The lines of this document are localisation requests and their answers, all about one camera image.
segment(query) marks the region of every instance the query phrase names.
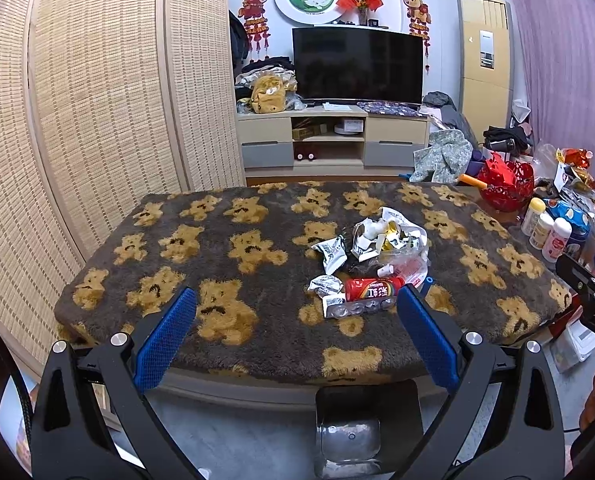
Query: drawer handle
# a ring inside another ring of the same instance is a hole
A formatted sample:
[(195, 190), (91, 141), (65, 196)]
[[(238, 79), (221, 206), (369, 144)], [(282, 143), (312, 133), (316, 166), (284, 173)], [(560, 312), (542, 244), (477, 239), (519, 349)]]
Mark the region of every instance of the drawer handle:
[(380, 140), (380, 144), (404, 144), (406, 146), (412, 146), (413, 143), (410, 140)]
[(243, 142), (243, 146), (270, 146), (271, 144), (279, 144), (277, 140), (268, 140), (266, 142)]

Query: black television screen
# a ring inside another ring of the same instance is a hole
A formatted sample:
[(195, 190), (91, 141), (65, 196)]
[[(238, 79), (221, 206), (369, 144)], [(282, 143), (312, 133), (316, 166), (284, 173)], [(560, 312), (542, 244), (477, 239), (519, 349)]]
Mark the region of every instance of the black television screen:
[(294, 28), (293, 55), (304, 99), (421, 103), (418, 36), (343, 25)]

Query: vase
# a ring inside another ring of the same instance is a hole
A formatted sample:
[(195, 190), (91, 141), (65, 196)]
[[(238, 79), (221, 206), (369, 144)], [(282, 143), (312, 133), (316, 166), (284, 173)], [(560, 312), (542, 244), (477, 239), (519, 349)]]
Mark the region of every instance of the vase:
[(369, 7), (358, 7), (357, 8), (357, 24), (369, 25)]

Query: red fruit basket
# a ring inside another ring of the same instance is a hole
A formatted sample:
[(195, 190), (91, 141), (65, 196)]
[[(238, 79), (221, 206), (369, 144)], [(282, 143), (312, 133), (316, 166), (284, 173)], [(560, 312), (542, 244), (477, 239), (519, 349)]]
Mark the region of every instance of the red fruit basket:
[(513, 185), (505, 184), (499, 175), (484, 165), (478, 179), (488, 187), (480, 190), (480, 195), (498, 211), (510, 213), (526, 206), (533, 196), (533, 167), (525, 162), (507, 162), (506, 165), (515, 174)]

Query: fuzzy brown blanket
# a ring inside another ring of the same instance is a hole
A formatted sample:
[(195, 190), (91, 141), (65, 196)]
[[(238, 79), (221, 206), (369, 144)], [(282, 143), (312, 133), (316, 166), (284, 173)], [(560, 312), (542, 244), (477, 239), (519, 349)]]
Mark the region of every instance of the fuzzy brown blanket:
[(102, 341), (187, 285), (198, 313), (176, 367), (314, 384), (423, 374), (393, 312), (325, 320), (305, 292), (323, 274), (309, 246), (383, 205), (427, 230), (436, 283), (427, 300), (463, 329), (508, 342), (570, 303), (524, 244), (453, 187), (303, 182), (145, 196), (65, 287), (55, 316)]

